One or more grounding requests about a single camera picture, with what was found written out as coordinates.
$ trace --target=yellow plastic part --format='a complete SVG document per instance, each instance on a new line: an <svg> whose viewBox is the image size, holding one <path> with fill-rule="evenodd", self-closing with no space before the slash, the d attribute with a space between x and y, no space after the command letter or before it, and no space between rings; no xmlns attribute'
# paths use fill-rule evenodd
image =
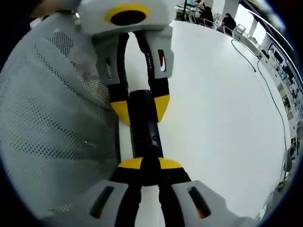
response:
<svg viewBox="0 0 303 227"><path fill-rule="evenodd" d="M112 105L114 111L117 113L117 115L127 125L131 125L131 122L130 122L129 116L128 116L127 102L126 101L113 102L113 103L111 103L111 105Z"/></svg>
<svg viewBox="0 0 303 227"><path fill-rule="evenodd" d="M130 159L120 163L118 167L128 168L128 169L140 169L142 159L143 159L142 157Z"/></svg>
<svg viewBox="0 0 303 227"><path fill-rule="evenodd" d="M161 169L177 169L177 168L182 168L182 165L176 161L169 160L166 158L159 158L160 164L161 164Z"/></svg>
<svg viewBox="0 0 303 227"><path fill-rule="evenodd" d="M106 14L105 14L105 21L112 23L111 18L121 12L124 11L129 11L129 10L134 10L134 11L139 11L145 14L146 18L150 15L150 9L144 7L143 4L121 4L118 5L114 8L109 9Z"/></svg>
<svg viewBox="0 0 303 227"><path fill-rule="evenodd" d="M170 95L160 96L155 98L157 116L159 122L161 122L163 119L167 106L169 105L169 99L170 99Z"/></svg>

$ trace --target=electrical cable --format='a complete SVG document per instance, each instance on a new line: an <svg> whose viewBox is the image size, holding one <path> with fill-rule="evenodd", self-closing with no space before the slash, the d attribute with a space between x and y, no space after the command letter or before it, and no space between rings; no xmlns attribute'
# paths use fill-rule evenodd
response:
<svg viewBox="0 0 303 227"><path fill-rule="evenodd" d="M233 41L237 41L237 42L239 42L238 40L235 40L235 39L232 39L231 40L231 44L232 44L232 46L237 50L237 52L239 52L239 54L241 54L242 55L242 57L243 58L245 58L245 60L252 66L252 68L254 69L254 71L255 72L257 72L256 71L256 69L255 69L255 67L250 63L250 61L235 47L235 45L233 44Z"/></svg>
<svg viewBox="0 0 303 227"><path fill-rule="evenodd" d="M231 40L231 44L233 45L233 47L242 55L242 57L244 57L245 59L246 59L246 61L252 66L252 68L254 69L254 72L257 72L256 71L256 69L255 69L255 67L251 64L251 62L235 47L235 45L232 43L233 41L237 41L237 42L239 42L238 40L235 40L235 39L232 39ZM279 114L280 114L280 116L281 116L281 119L282 119L282 123L283 123L283 130L284 130L284 145L285 145L285 151L287 151L287 144L286 144L286 130L285 130L285 123L284 123L284 119L283 119L283 117L282 117L282 114L281 114L281 112L280 112L280 110L279 110L279 108L278 108L278 106L277 106L277 104L276 104L276 102L275 102L275 99L274 99L274 97L273 97L273 94L271 93L271 90L270 90L270 88L269 88L269 85L268 85L268 83L267 83L267 80L265 79L265 77L263 76L263 74L261 73L261 70L260 70L260 68L259 68L259 62L261 61L261 59L259 59L258 60L258 62L257 62L257 68L258 68L258 70L259 70L259 73L260 73L260 75L262 76L262 78L264 79L264 81L265 81L265 83L266 83L266 86L268 87L268 90L269 90L269 93L270 93L270 96L271 96L271 98L272 98L272 100L274 101L274 104L275 104L275 107L276 107L276 109L278 110L278 112L279 112Z"/></svg>

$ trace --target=circular opening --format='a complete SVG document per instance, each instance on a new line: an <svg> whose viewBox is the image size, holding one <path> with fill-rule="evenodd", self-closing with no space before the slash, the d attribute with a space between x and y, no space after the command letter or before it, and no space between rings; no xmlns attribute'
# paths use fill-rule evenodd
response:
<svg viewBox="0 0 303 227"><path fill-rule="evenodd" d="M127 26L127 25L138 24L138 23L144 21L145 18L146 18L146 15L140 11L128 10L128 11L123 11L123 12L117 13L110 19L110 21L114 25Z"/></svg>

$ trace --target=gray mesh cloth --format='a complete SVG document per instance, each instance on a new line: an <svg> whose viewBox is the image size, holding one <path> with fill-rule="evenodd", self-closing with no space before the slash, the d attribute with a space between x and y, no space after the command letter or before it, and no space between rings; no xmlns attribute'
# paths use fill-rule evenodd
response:
<svg viewBox="0 0 303 227"><path fill-rule="evenodd" d="M68 210L119 162L118 119L90 37L55 14L16 46L0 75L0 151L38 217Z"/></svg>

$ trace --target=window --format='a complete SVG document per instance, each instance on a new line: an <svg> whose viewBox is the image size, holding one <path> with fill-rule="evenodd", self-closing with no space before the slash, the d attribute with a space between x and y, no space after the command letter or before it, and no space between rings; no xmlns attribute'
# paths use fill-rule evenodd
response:
<svg viewBox="0 0 303 227"><path fill-rule="evenodd" d="M254 34L252 36L256 39L258 44L261 45L265 38L265 35L266 35L265 28L258 22L256 30L254 31Z"/></svg>
<svg viewBox="0 0 303 227"><path fill-rule="evenodd" d="M246 28L244 33L248 34L250 32L252 22L254 21L254 17L252 16L251 13L249 13L249 11L244 6L239 4L235 21L237 25L238 24L243 25Z"/></svg>

